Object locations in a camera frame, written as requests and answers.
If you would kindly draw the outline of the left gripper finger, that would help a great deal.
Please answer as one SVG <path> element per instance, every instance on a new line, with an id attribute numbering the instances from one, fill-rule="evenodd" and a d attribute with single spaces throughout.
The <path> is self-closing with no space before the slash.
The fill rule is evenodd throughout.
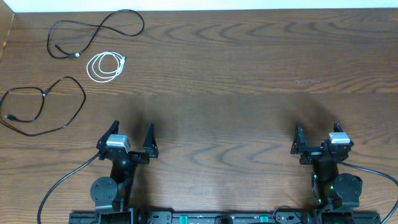
<path id="1" fill-rule="evenodd" d="M 119 121 L 114 120 L 110 128 L 100 137 L 100 139 L 97 142 L 96 148 L 97 149 L 102 149 L 106 146 L 106 141 L 112 134 L 118 134 L 118 129 L 119 129 Z"/>
<path id="2" fill-rule="evenodd" d="M 155 140 L 154 124 L 150 123 L 143 143 L 143 148 L 149 156 L 158 156 L 159 150 Z"/>

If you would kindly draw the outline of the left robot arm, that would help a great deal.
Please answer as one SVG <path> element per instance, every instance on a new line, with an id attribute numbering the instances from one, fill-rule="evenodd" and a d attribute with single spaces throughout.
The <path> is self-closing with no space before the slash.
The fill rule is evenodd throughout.
<path id="1" fill-rule="evenodd" d="M 112 164 L 108 177 L 95 180 L 90 195 L 95 203 L 95 223 L 147 223 L 147 212 L 129 205 L 136 168 L 157 158 L 159 150 L 155 140 L 154 125 L 148 125 L 143 152 L 132 151 L 129 138 L 118 133 L 116 120 L 98 140 L 96 148 L 100 160 Z"/>

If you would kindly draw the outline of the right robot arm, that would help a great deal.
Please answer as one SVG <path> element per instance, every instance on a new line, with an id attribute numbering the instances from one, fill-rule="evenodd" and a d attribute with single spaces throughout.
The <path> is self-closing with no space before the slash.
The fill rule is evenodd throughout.
<path id="1" fill-rule="evenodd" d="M 301 165 L 311 165 L 312 191 L 319 207 L 303 215 L 303 223 L 354 223 L 353 209 L 359 207 L 363 181 L 349 173 L 339 173 L 338 163 L 348 158 L 354 142 L 338 123 L 320 146 L 308 146 L 303 128 L 295 128 L 291 154 L 300 156 Z"/>

